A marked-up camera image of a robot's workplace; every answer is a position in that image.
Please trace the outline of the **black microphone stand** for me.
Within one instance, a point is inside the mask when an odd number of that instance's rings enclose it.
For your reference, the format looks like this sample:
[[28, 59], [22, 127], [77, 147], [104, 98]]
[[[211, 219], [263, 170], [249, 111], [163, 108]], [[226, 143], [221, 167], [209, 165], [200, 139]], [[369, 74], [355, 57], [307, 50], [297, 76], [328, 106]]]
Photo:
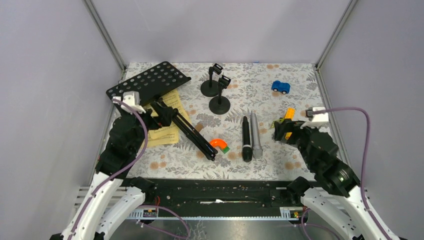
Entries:
[[217, 63], [208, 69], [209, 79], [204, 81], [200, 86], [201, 93], [206, 97], [215, 97], [218, 94], [218, 82], [213, 80], [213, 75], [218, 76], [222, 73], [223, 67]]

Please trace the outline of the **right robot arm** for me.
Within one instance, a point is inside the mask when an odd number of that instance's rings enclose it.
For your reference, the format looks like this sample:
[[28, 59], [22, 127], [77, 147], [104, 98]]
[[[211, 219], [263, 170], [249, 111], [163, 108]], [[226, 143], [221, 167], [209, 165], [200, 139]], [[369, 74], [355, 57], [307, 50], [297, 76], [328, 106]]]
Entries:
[[362, 197], [355, 172], [337, 157], [338, 146], [332, 137], [311, 128], [305, 121], [275, 121], [274, 140], [295, 146], [316, 182], [343, 207], [338, 209], [304, 177], [287, 186], [287, 201], [304, 205], [317, 213], [344, 240], [398, 240], [382, 219], [372, 214], [371, 204]]

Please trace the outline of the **black round stand base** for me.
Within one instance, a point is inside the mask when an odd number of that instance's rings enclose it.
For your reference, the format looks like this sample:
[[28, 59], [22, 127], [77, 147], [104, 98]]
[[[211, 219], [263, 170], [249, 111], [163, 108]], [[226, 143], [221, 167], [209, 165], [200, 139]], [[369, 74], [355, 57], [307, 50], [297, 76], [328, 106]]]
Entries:
[[223, 90], [227, 89], [230, 83], [231, 79], [225, 75], [222, 75], [218, 79], [218, 95], [209, 101], [209, 109], [212, 113], [216, 115], [223, 115], [230, 110], [231, 103], [229, 99], [222, 96]]

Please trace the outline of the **black microphone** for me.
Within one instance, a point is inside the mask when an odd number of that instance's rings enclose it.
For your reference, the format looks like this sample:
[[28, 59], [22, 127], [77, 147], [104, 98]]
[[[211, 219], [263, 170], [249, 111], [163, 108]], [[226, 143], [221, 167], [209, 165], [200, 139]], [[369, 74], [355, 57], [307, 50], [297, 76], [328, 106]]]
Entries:
[[245, 162], [251, 162], [253, 158], [253, 149], [250, 137], [250, 125], [248, 118], [243, 117], [242, 120], [242, 158]]

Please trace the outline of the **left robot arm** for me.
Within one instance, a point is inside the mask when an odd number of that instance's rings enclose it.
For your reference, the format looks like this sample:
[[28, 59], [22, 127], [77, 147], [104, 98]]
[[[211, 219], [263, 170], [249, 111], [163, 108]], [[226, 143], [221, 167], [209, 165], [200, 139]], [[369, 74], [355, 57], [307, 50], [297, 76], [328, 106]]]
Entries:
[[142, 114], [122, 112], [114, 120], [81, 206], [66, 229], [53, 234], [52, 240], [108, 240], [136, 207], [154, 202], [154, 183], [137, 177], [124, 196], [108, 208], [129, 170], [146, 150], [148, 131], [171, 125], [174, 109], [157, 103], [152, 106], [157, 116], [152, 116], [149, 109]]

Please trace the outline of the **black music stand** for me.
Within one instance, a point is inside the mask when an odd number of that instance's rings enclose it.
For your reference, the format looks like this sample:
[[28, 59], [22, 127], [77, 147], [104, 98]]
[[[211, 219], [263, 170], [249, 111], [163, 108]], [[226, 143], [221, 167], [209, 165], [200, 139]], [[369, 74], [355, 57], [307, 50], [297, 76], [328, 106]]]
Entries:
[[186, 76], [170, 62], [164, 61], [109, 88], [106, 95], [112, 100], [115, 96], [122, 97], [124, 92], [136, 91], [139, 92], [140, 105], [142, 107], [149, 105], [156, 114], [159, 113], [159, 107], [173, 108], [175, 116], [172, 122], [208, 160], [214, 161], [218, 151], [196, 131], [194, 126], [182, 115], [182, 111], [164, 102], [164, 95], [189, 81], [191, 81], [191, 77]]

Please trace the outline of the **silver microphone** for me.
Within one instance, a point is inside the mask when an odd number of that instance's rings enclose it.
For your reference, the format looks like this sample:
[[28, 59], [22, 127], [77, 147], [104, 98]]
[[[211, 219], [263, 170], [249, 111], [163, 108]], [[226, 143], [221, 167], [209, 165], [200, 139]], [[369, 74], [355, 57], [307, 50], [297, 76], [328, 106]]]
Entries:
[[252, 137], [252, 151], [255, 159], [260, 159], [263, 156], [263, 148], [260, 141], [259, 125], [256, 114], [250, 113], [250, 127]]

